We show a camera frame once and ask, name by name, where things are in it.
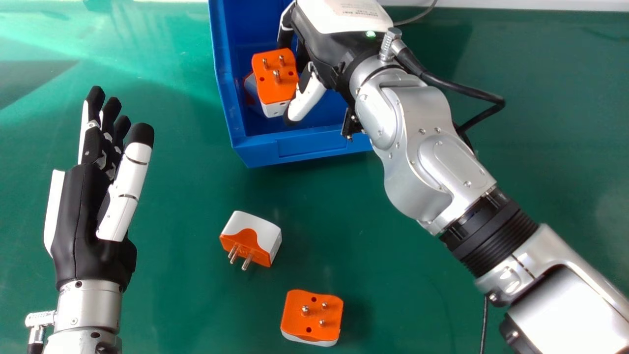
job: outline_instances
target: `orange and white plug adapter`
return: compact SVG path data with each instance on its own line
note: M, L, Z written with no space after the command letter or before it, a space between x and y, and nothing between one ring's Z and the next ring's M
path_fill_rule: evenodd
M282 231L272 222L257 216L235 211L220 236L221 244L229 252L230 263L245 258L242 270L253 261L270 267L282 244Z
M286 294L280 330L291 341L333 346L341 334L343 300L334 295L291 290Z
M251 58L253 73L245 78L245 87L255 87L262 113L267 118L284 114L295 95L297 66L295 55L288 48L254 54Z

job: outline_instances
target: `blue plastic bin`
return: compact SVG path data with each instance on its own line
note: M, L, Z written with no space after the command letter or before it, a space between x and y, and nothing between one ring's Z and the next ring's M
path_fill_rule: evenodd
M251 56L276 47L282 10L290 0L209 0L214 69L231 146L247 167L267 166L371 150L364 134L341 136L347 105L327 92L295 127L268 119L245 104Z

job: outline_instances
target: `white wall edge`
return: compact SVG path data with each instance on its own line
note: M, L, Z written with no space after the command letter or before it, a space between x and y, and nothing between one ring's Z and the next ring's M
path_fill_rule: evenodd
M432 0L379 0L385 6L428 6ZM629 11L629 0L439 0L440 8Z

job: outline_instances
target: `green tabletop surface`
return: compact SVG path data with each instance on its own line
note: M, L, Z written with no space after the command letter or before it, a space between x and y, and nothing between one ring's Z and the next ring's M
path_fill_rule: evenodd
M433 72L507 99L469 133L479 159L629 294L629 14L438 8L404 30ZM50 173L75 163L95 84L156 134L129 231L138 266L123 299L126 353L478 350L472 275L389 203L373 152L244 166L227 134L206 3L4 0L0 353L24 352L26 314L56 305L42 241ZM459 123L486 106L448 98ZM229 264L218 236L234 210L282 228L272 268ZM295 288L345 301L336 346L282 337ZM498 333L504 309L489 314L487 352L510 352Z

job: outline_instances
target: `robotic arm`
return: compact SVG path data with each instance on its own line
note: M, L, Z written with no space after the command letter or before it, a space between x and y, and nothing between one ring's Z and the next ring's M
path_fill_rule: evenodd
M427 85L454 83L426 75L392 26L375 0L291 3L278 47L289 47L295 33L308 70L284 121L307 114L322 95L313 88L338 91L348 103L342 134L369 136L391 203L439 236L493 305L510 306L500 332L515 352L629 352L627 299L498 187L443 93ZM493 102L481 115L504 106Z
M55 263L57 309L26 317L28 353L122 353L122 293L137 250L127 229L140 198L154 132L118 116L122 106L94 86L83 104L78 165L54 170L44 245ZM126 147L123 139L129 133ZM45 331L54 333L44 348Z

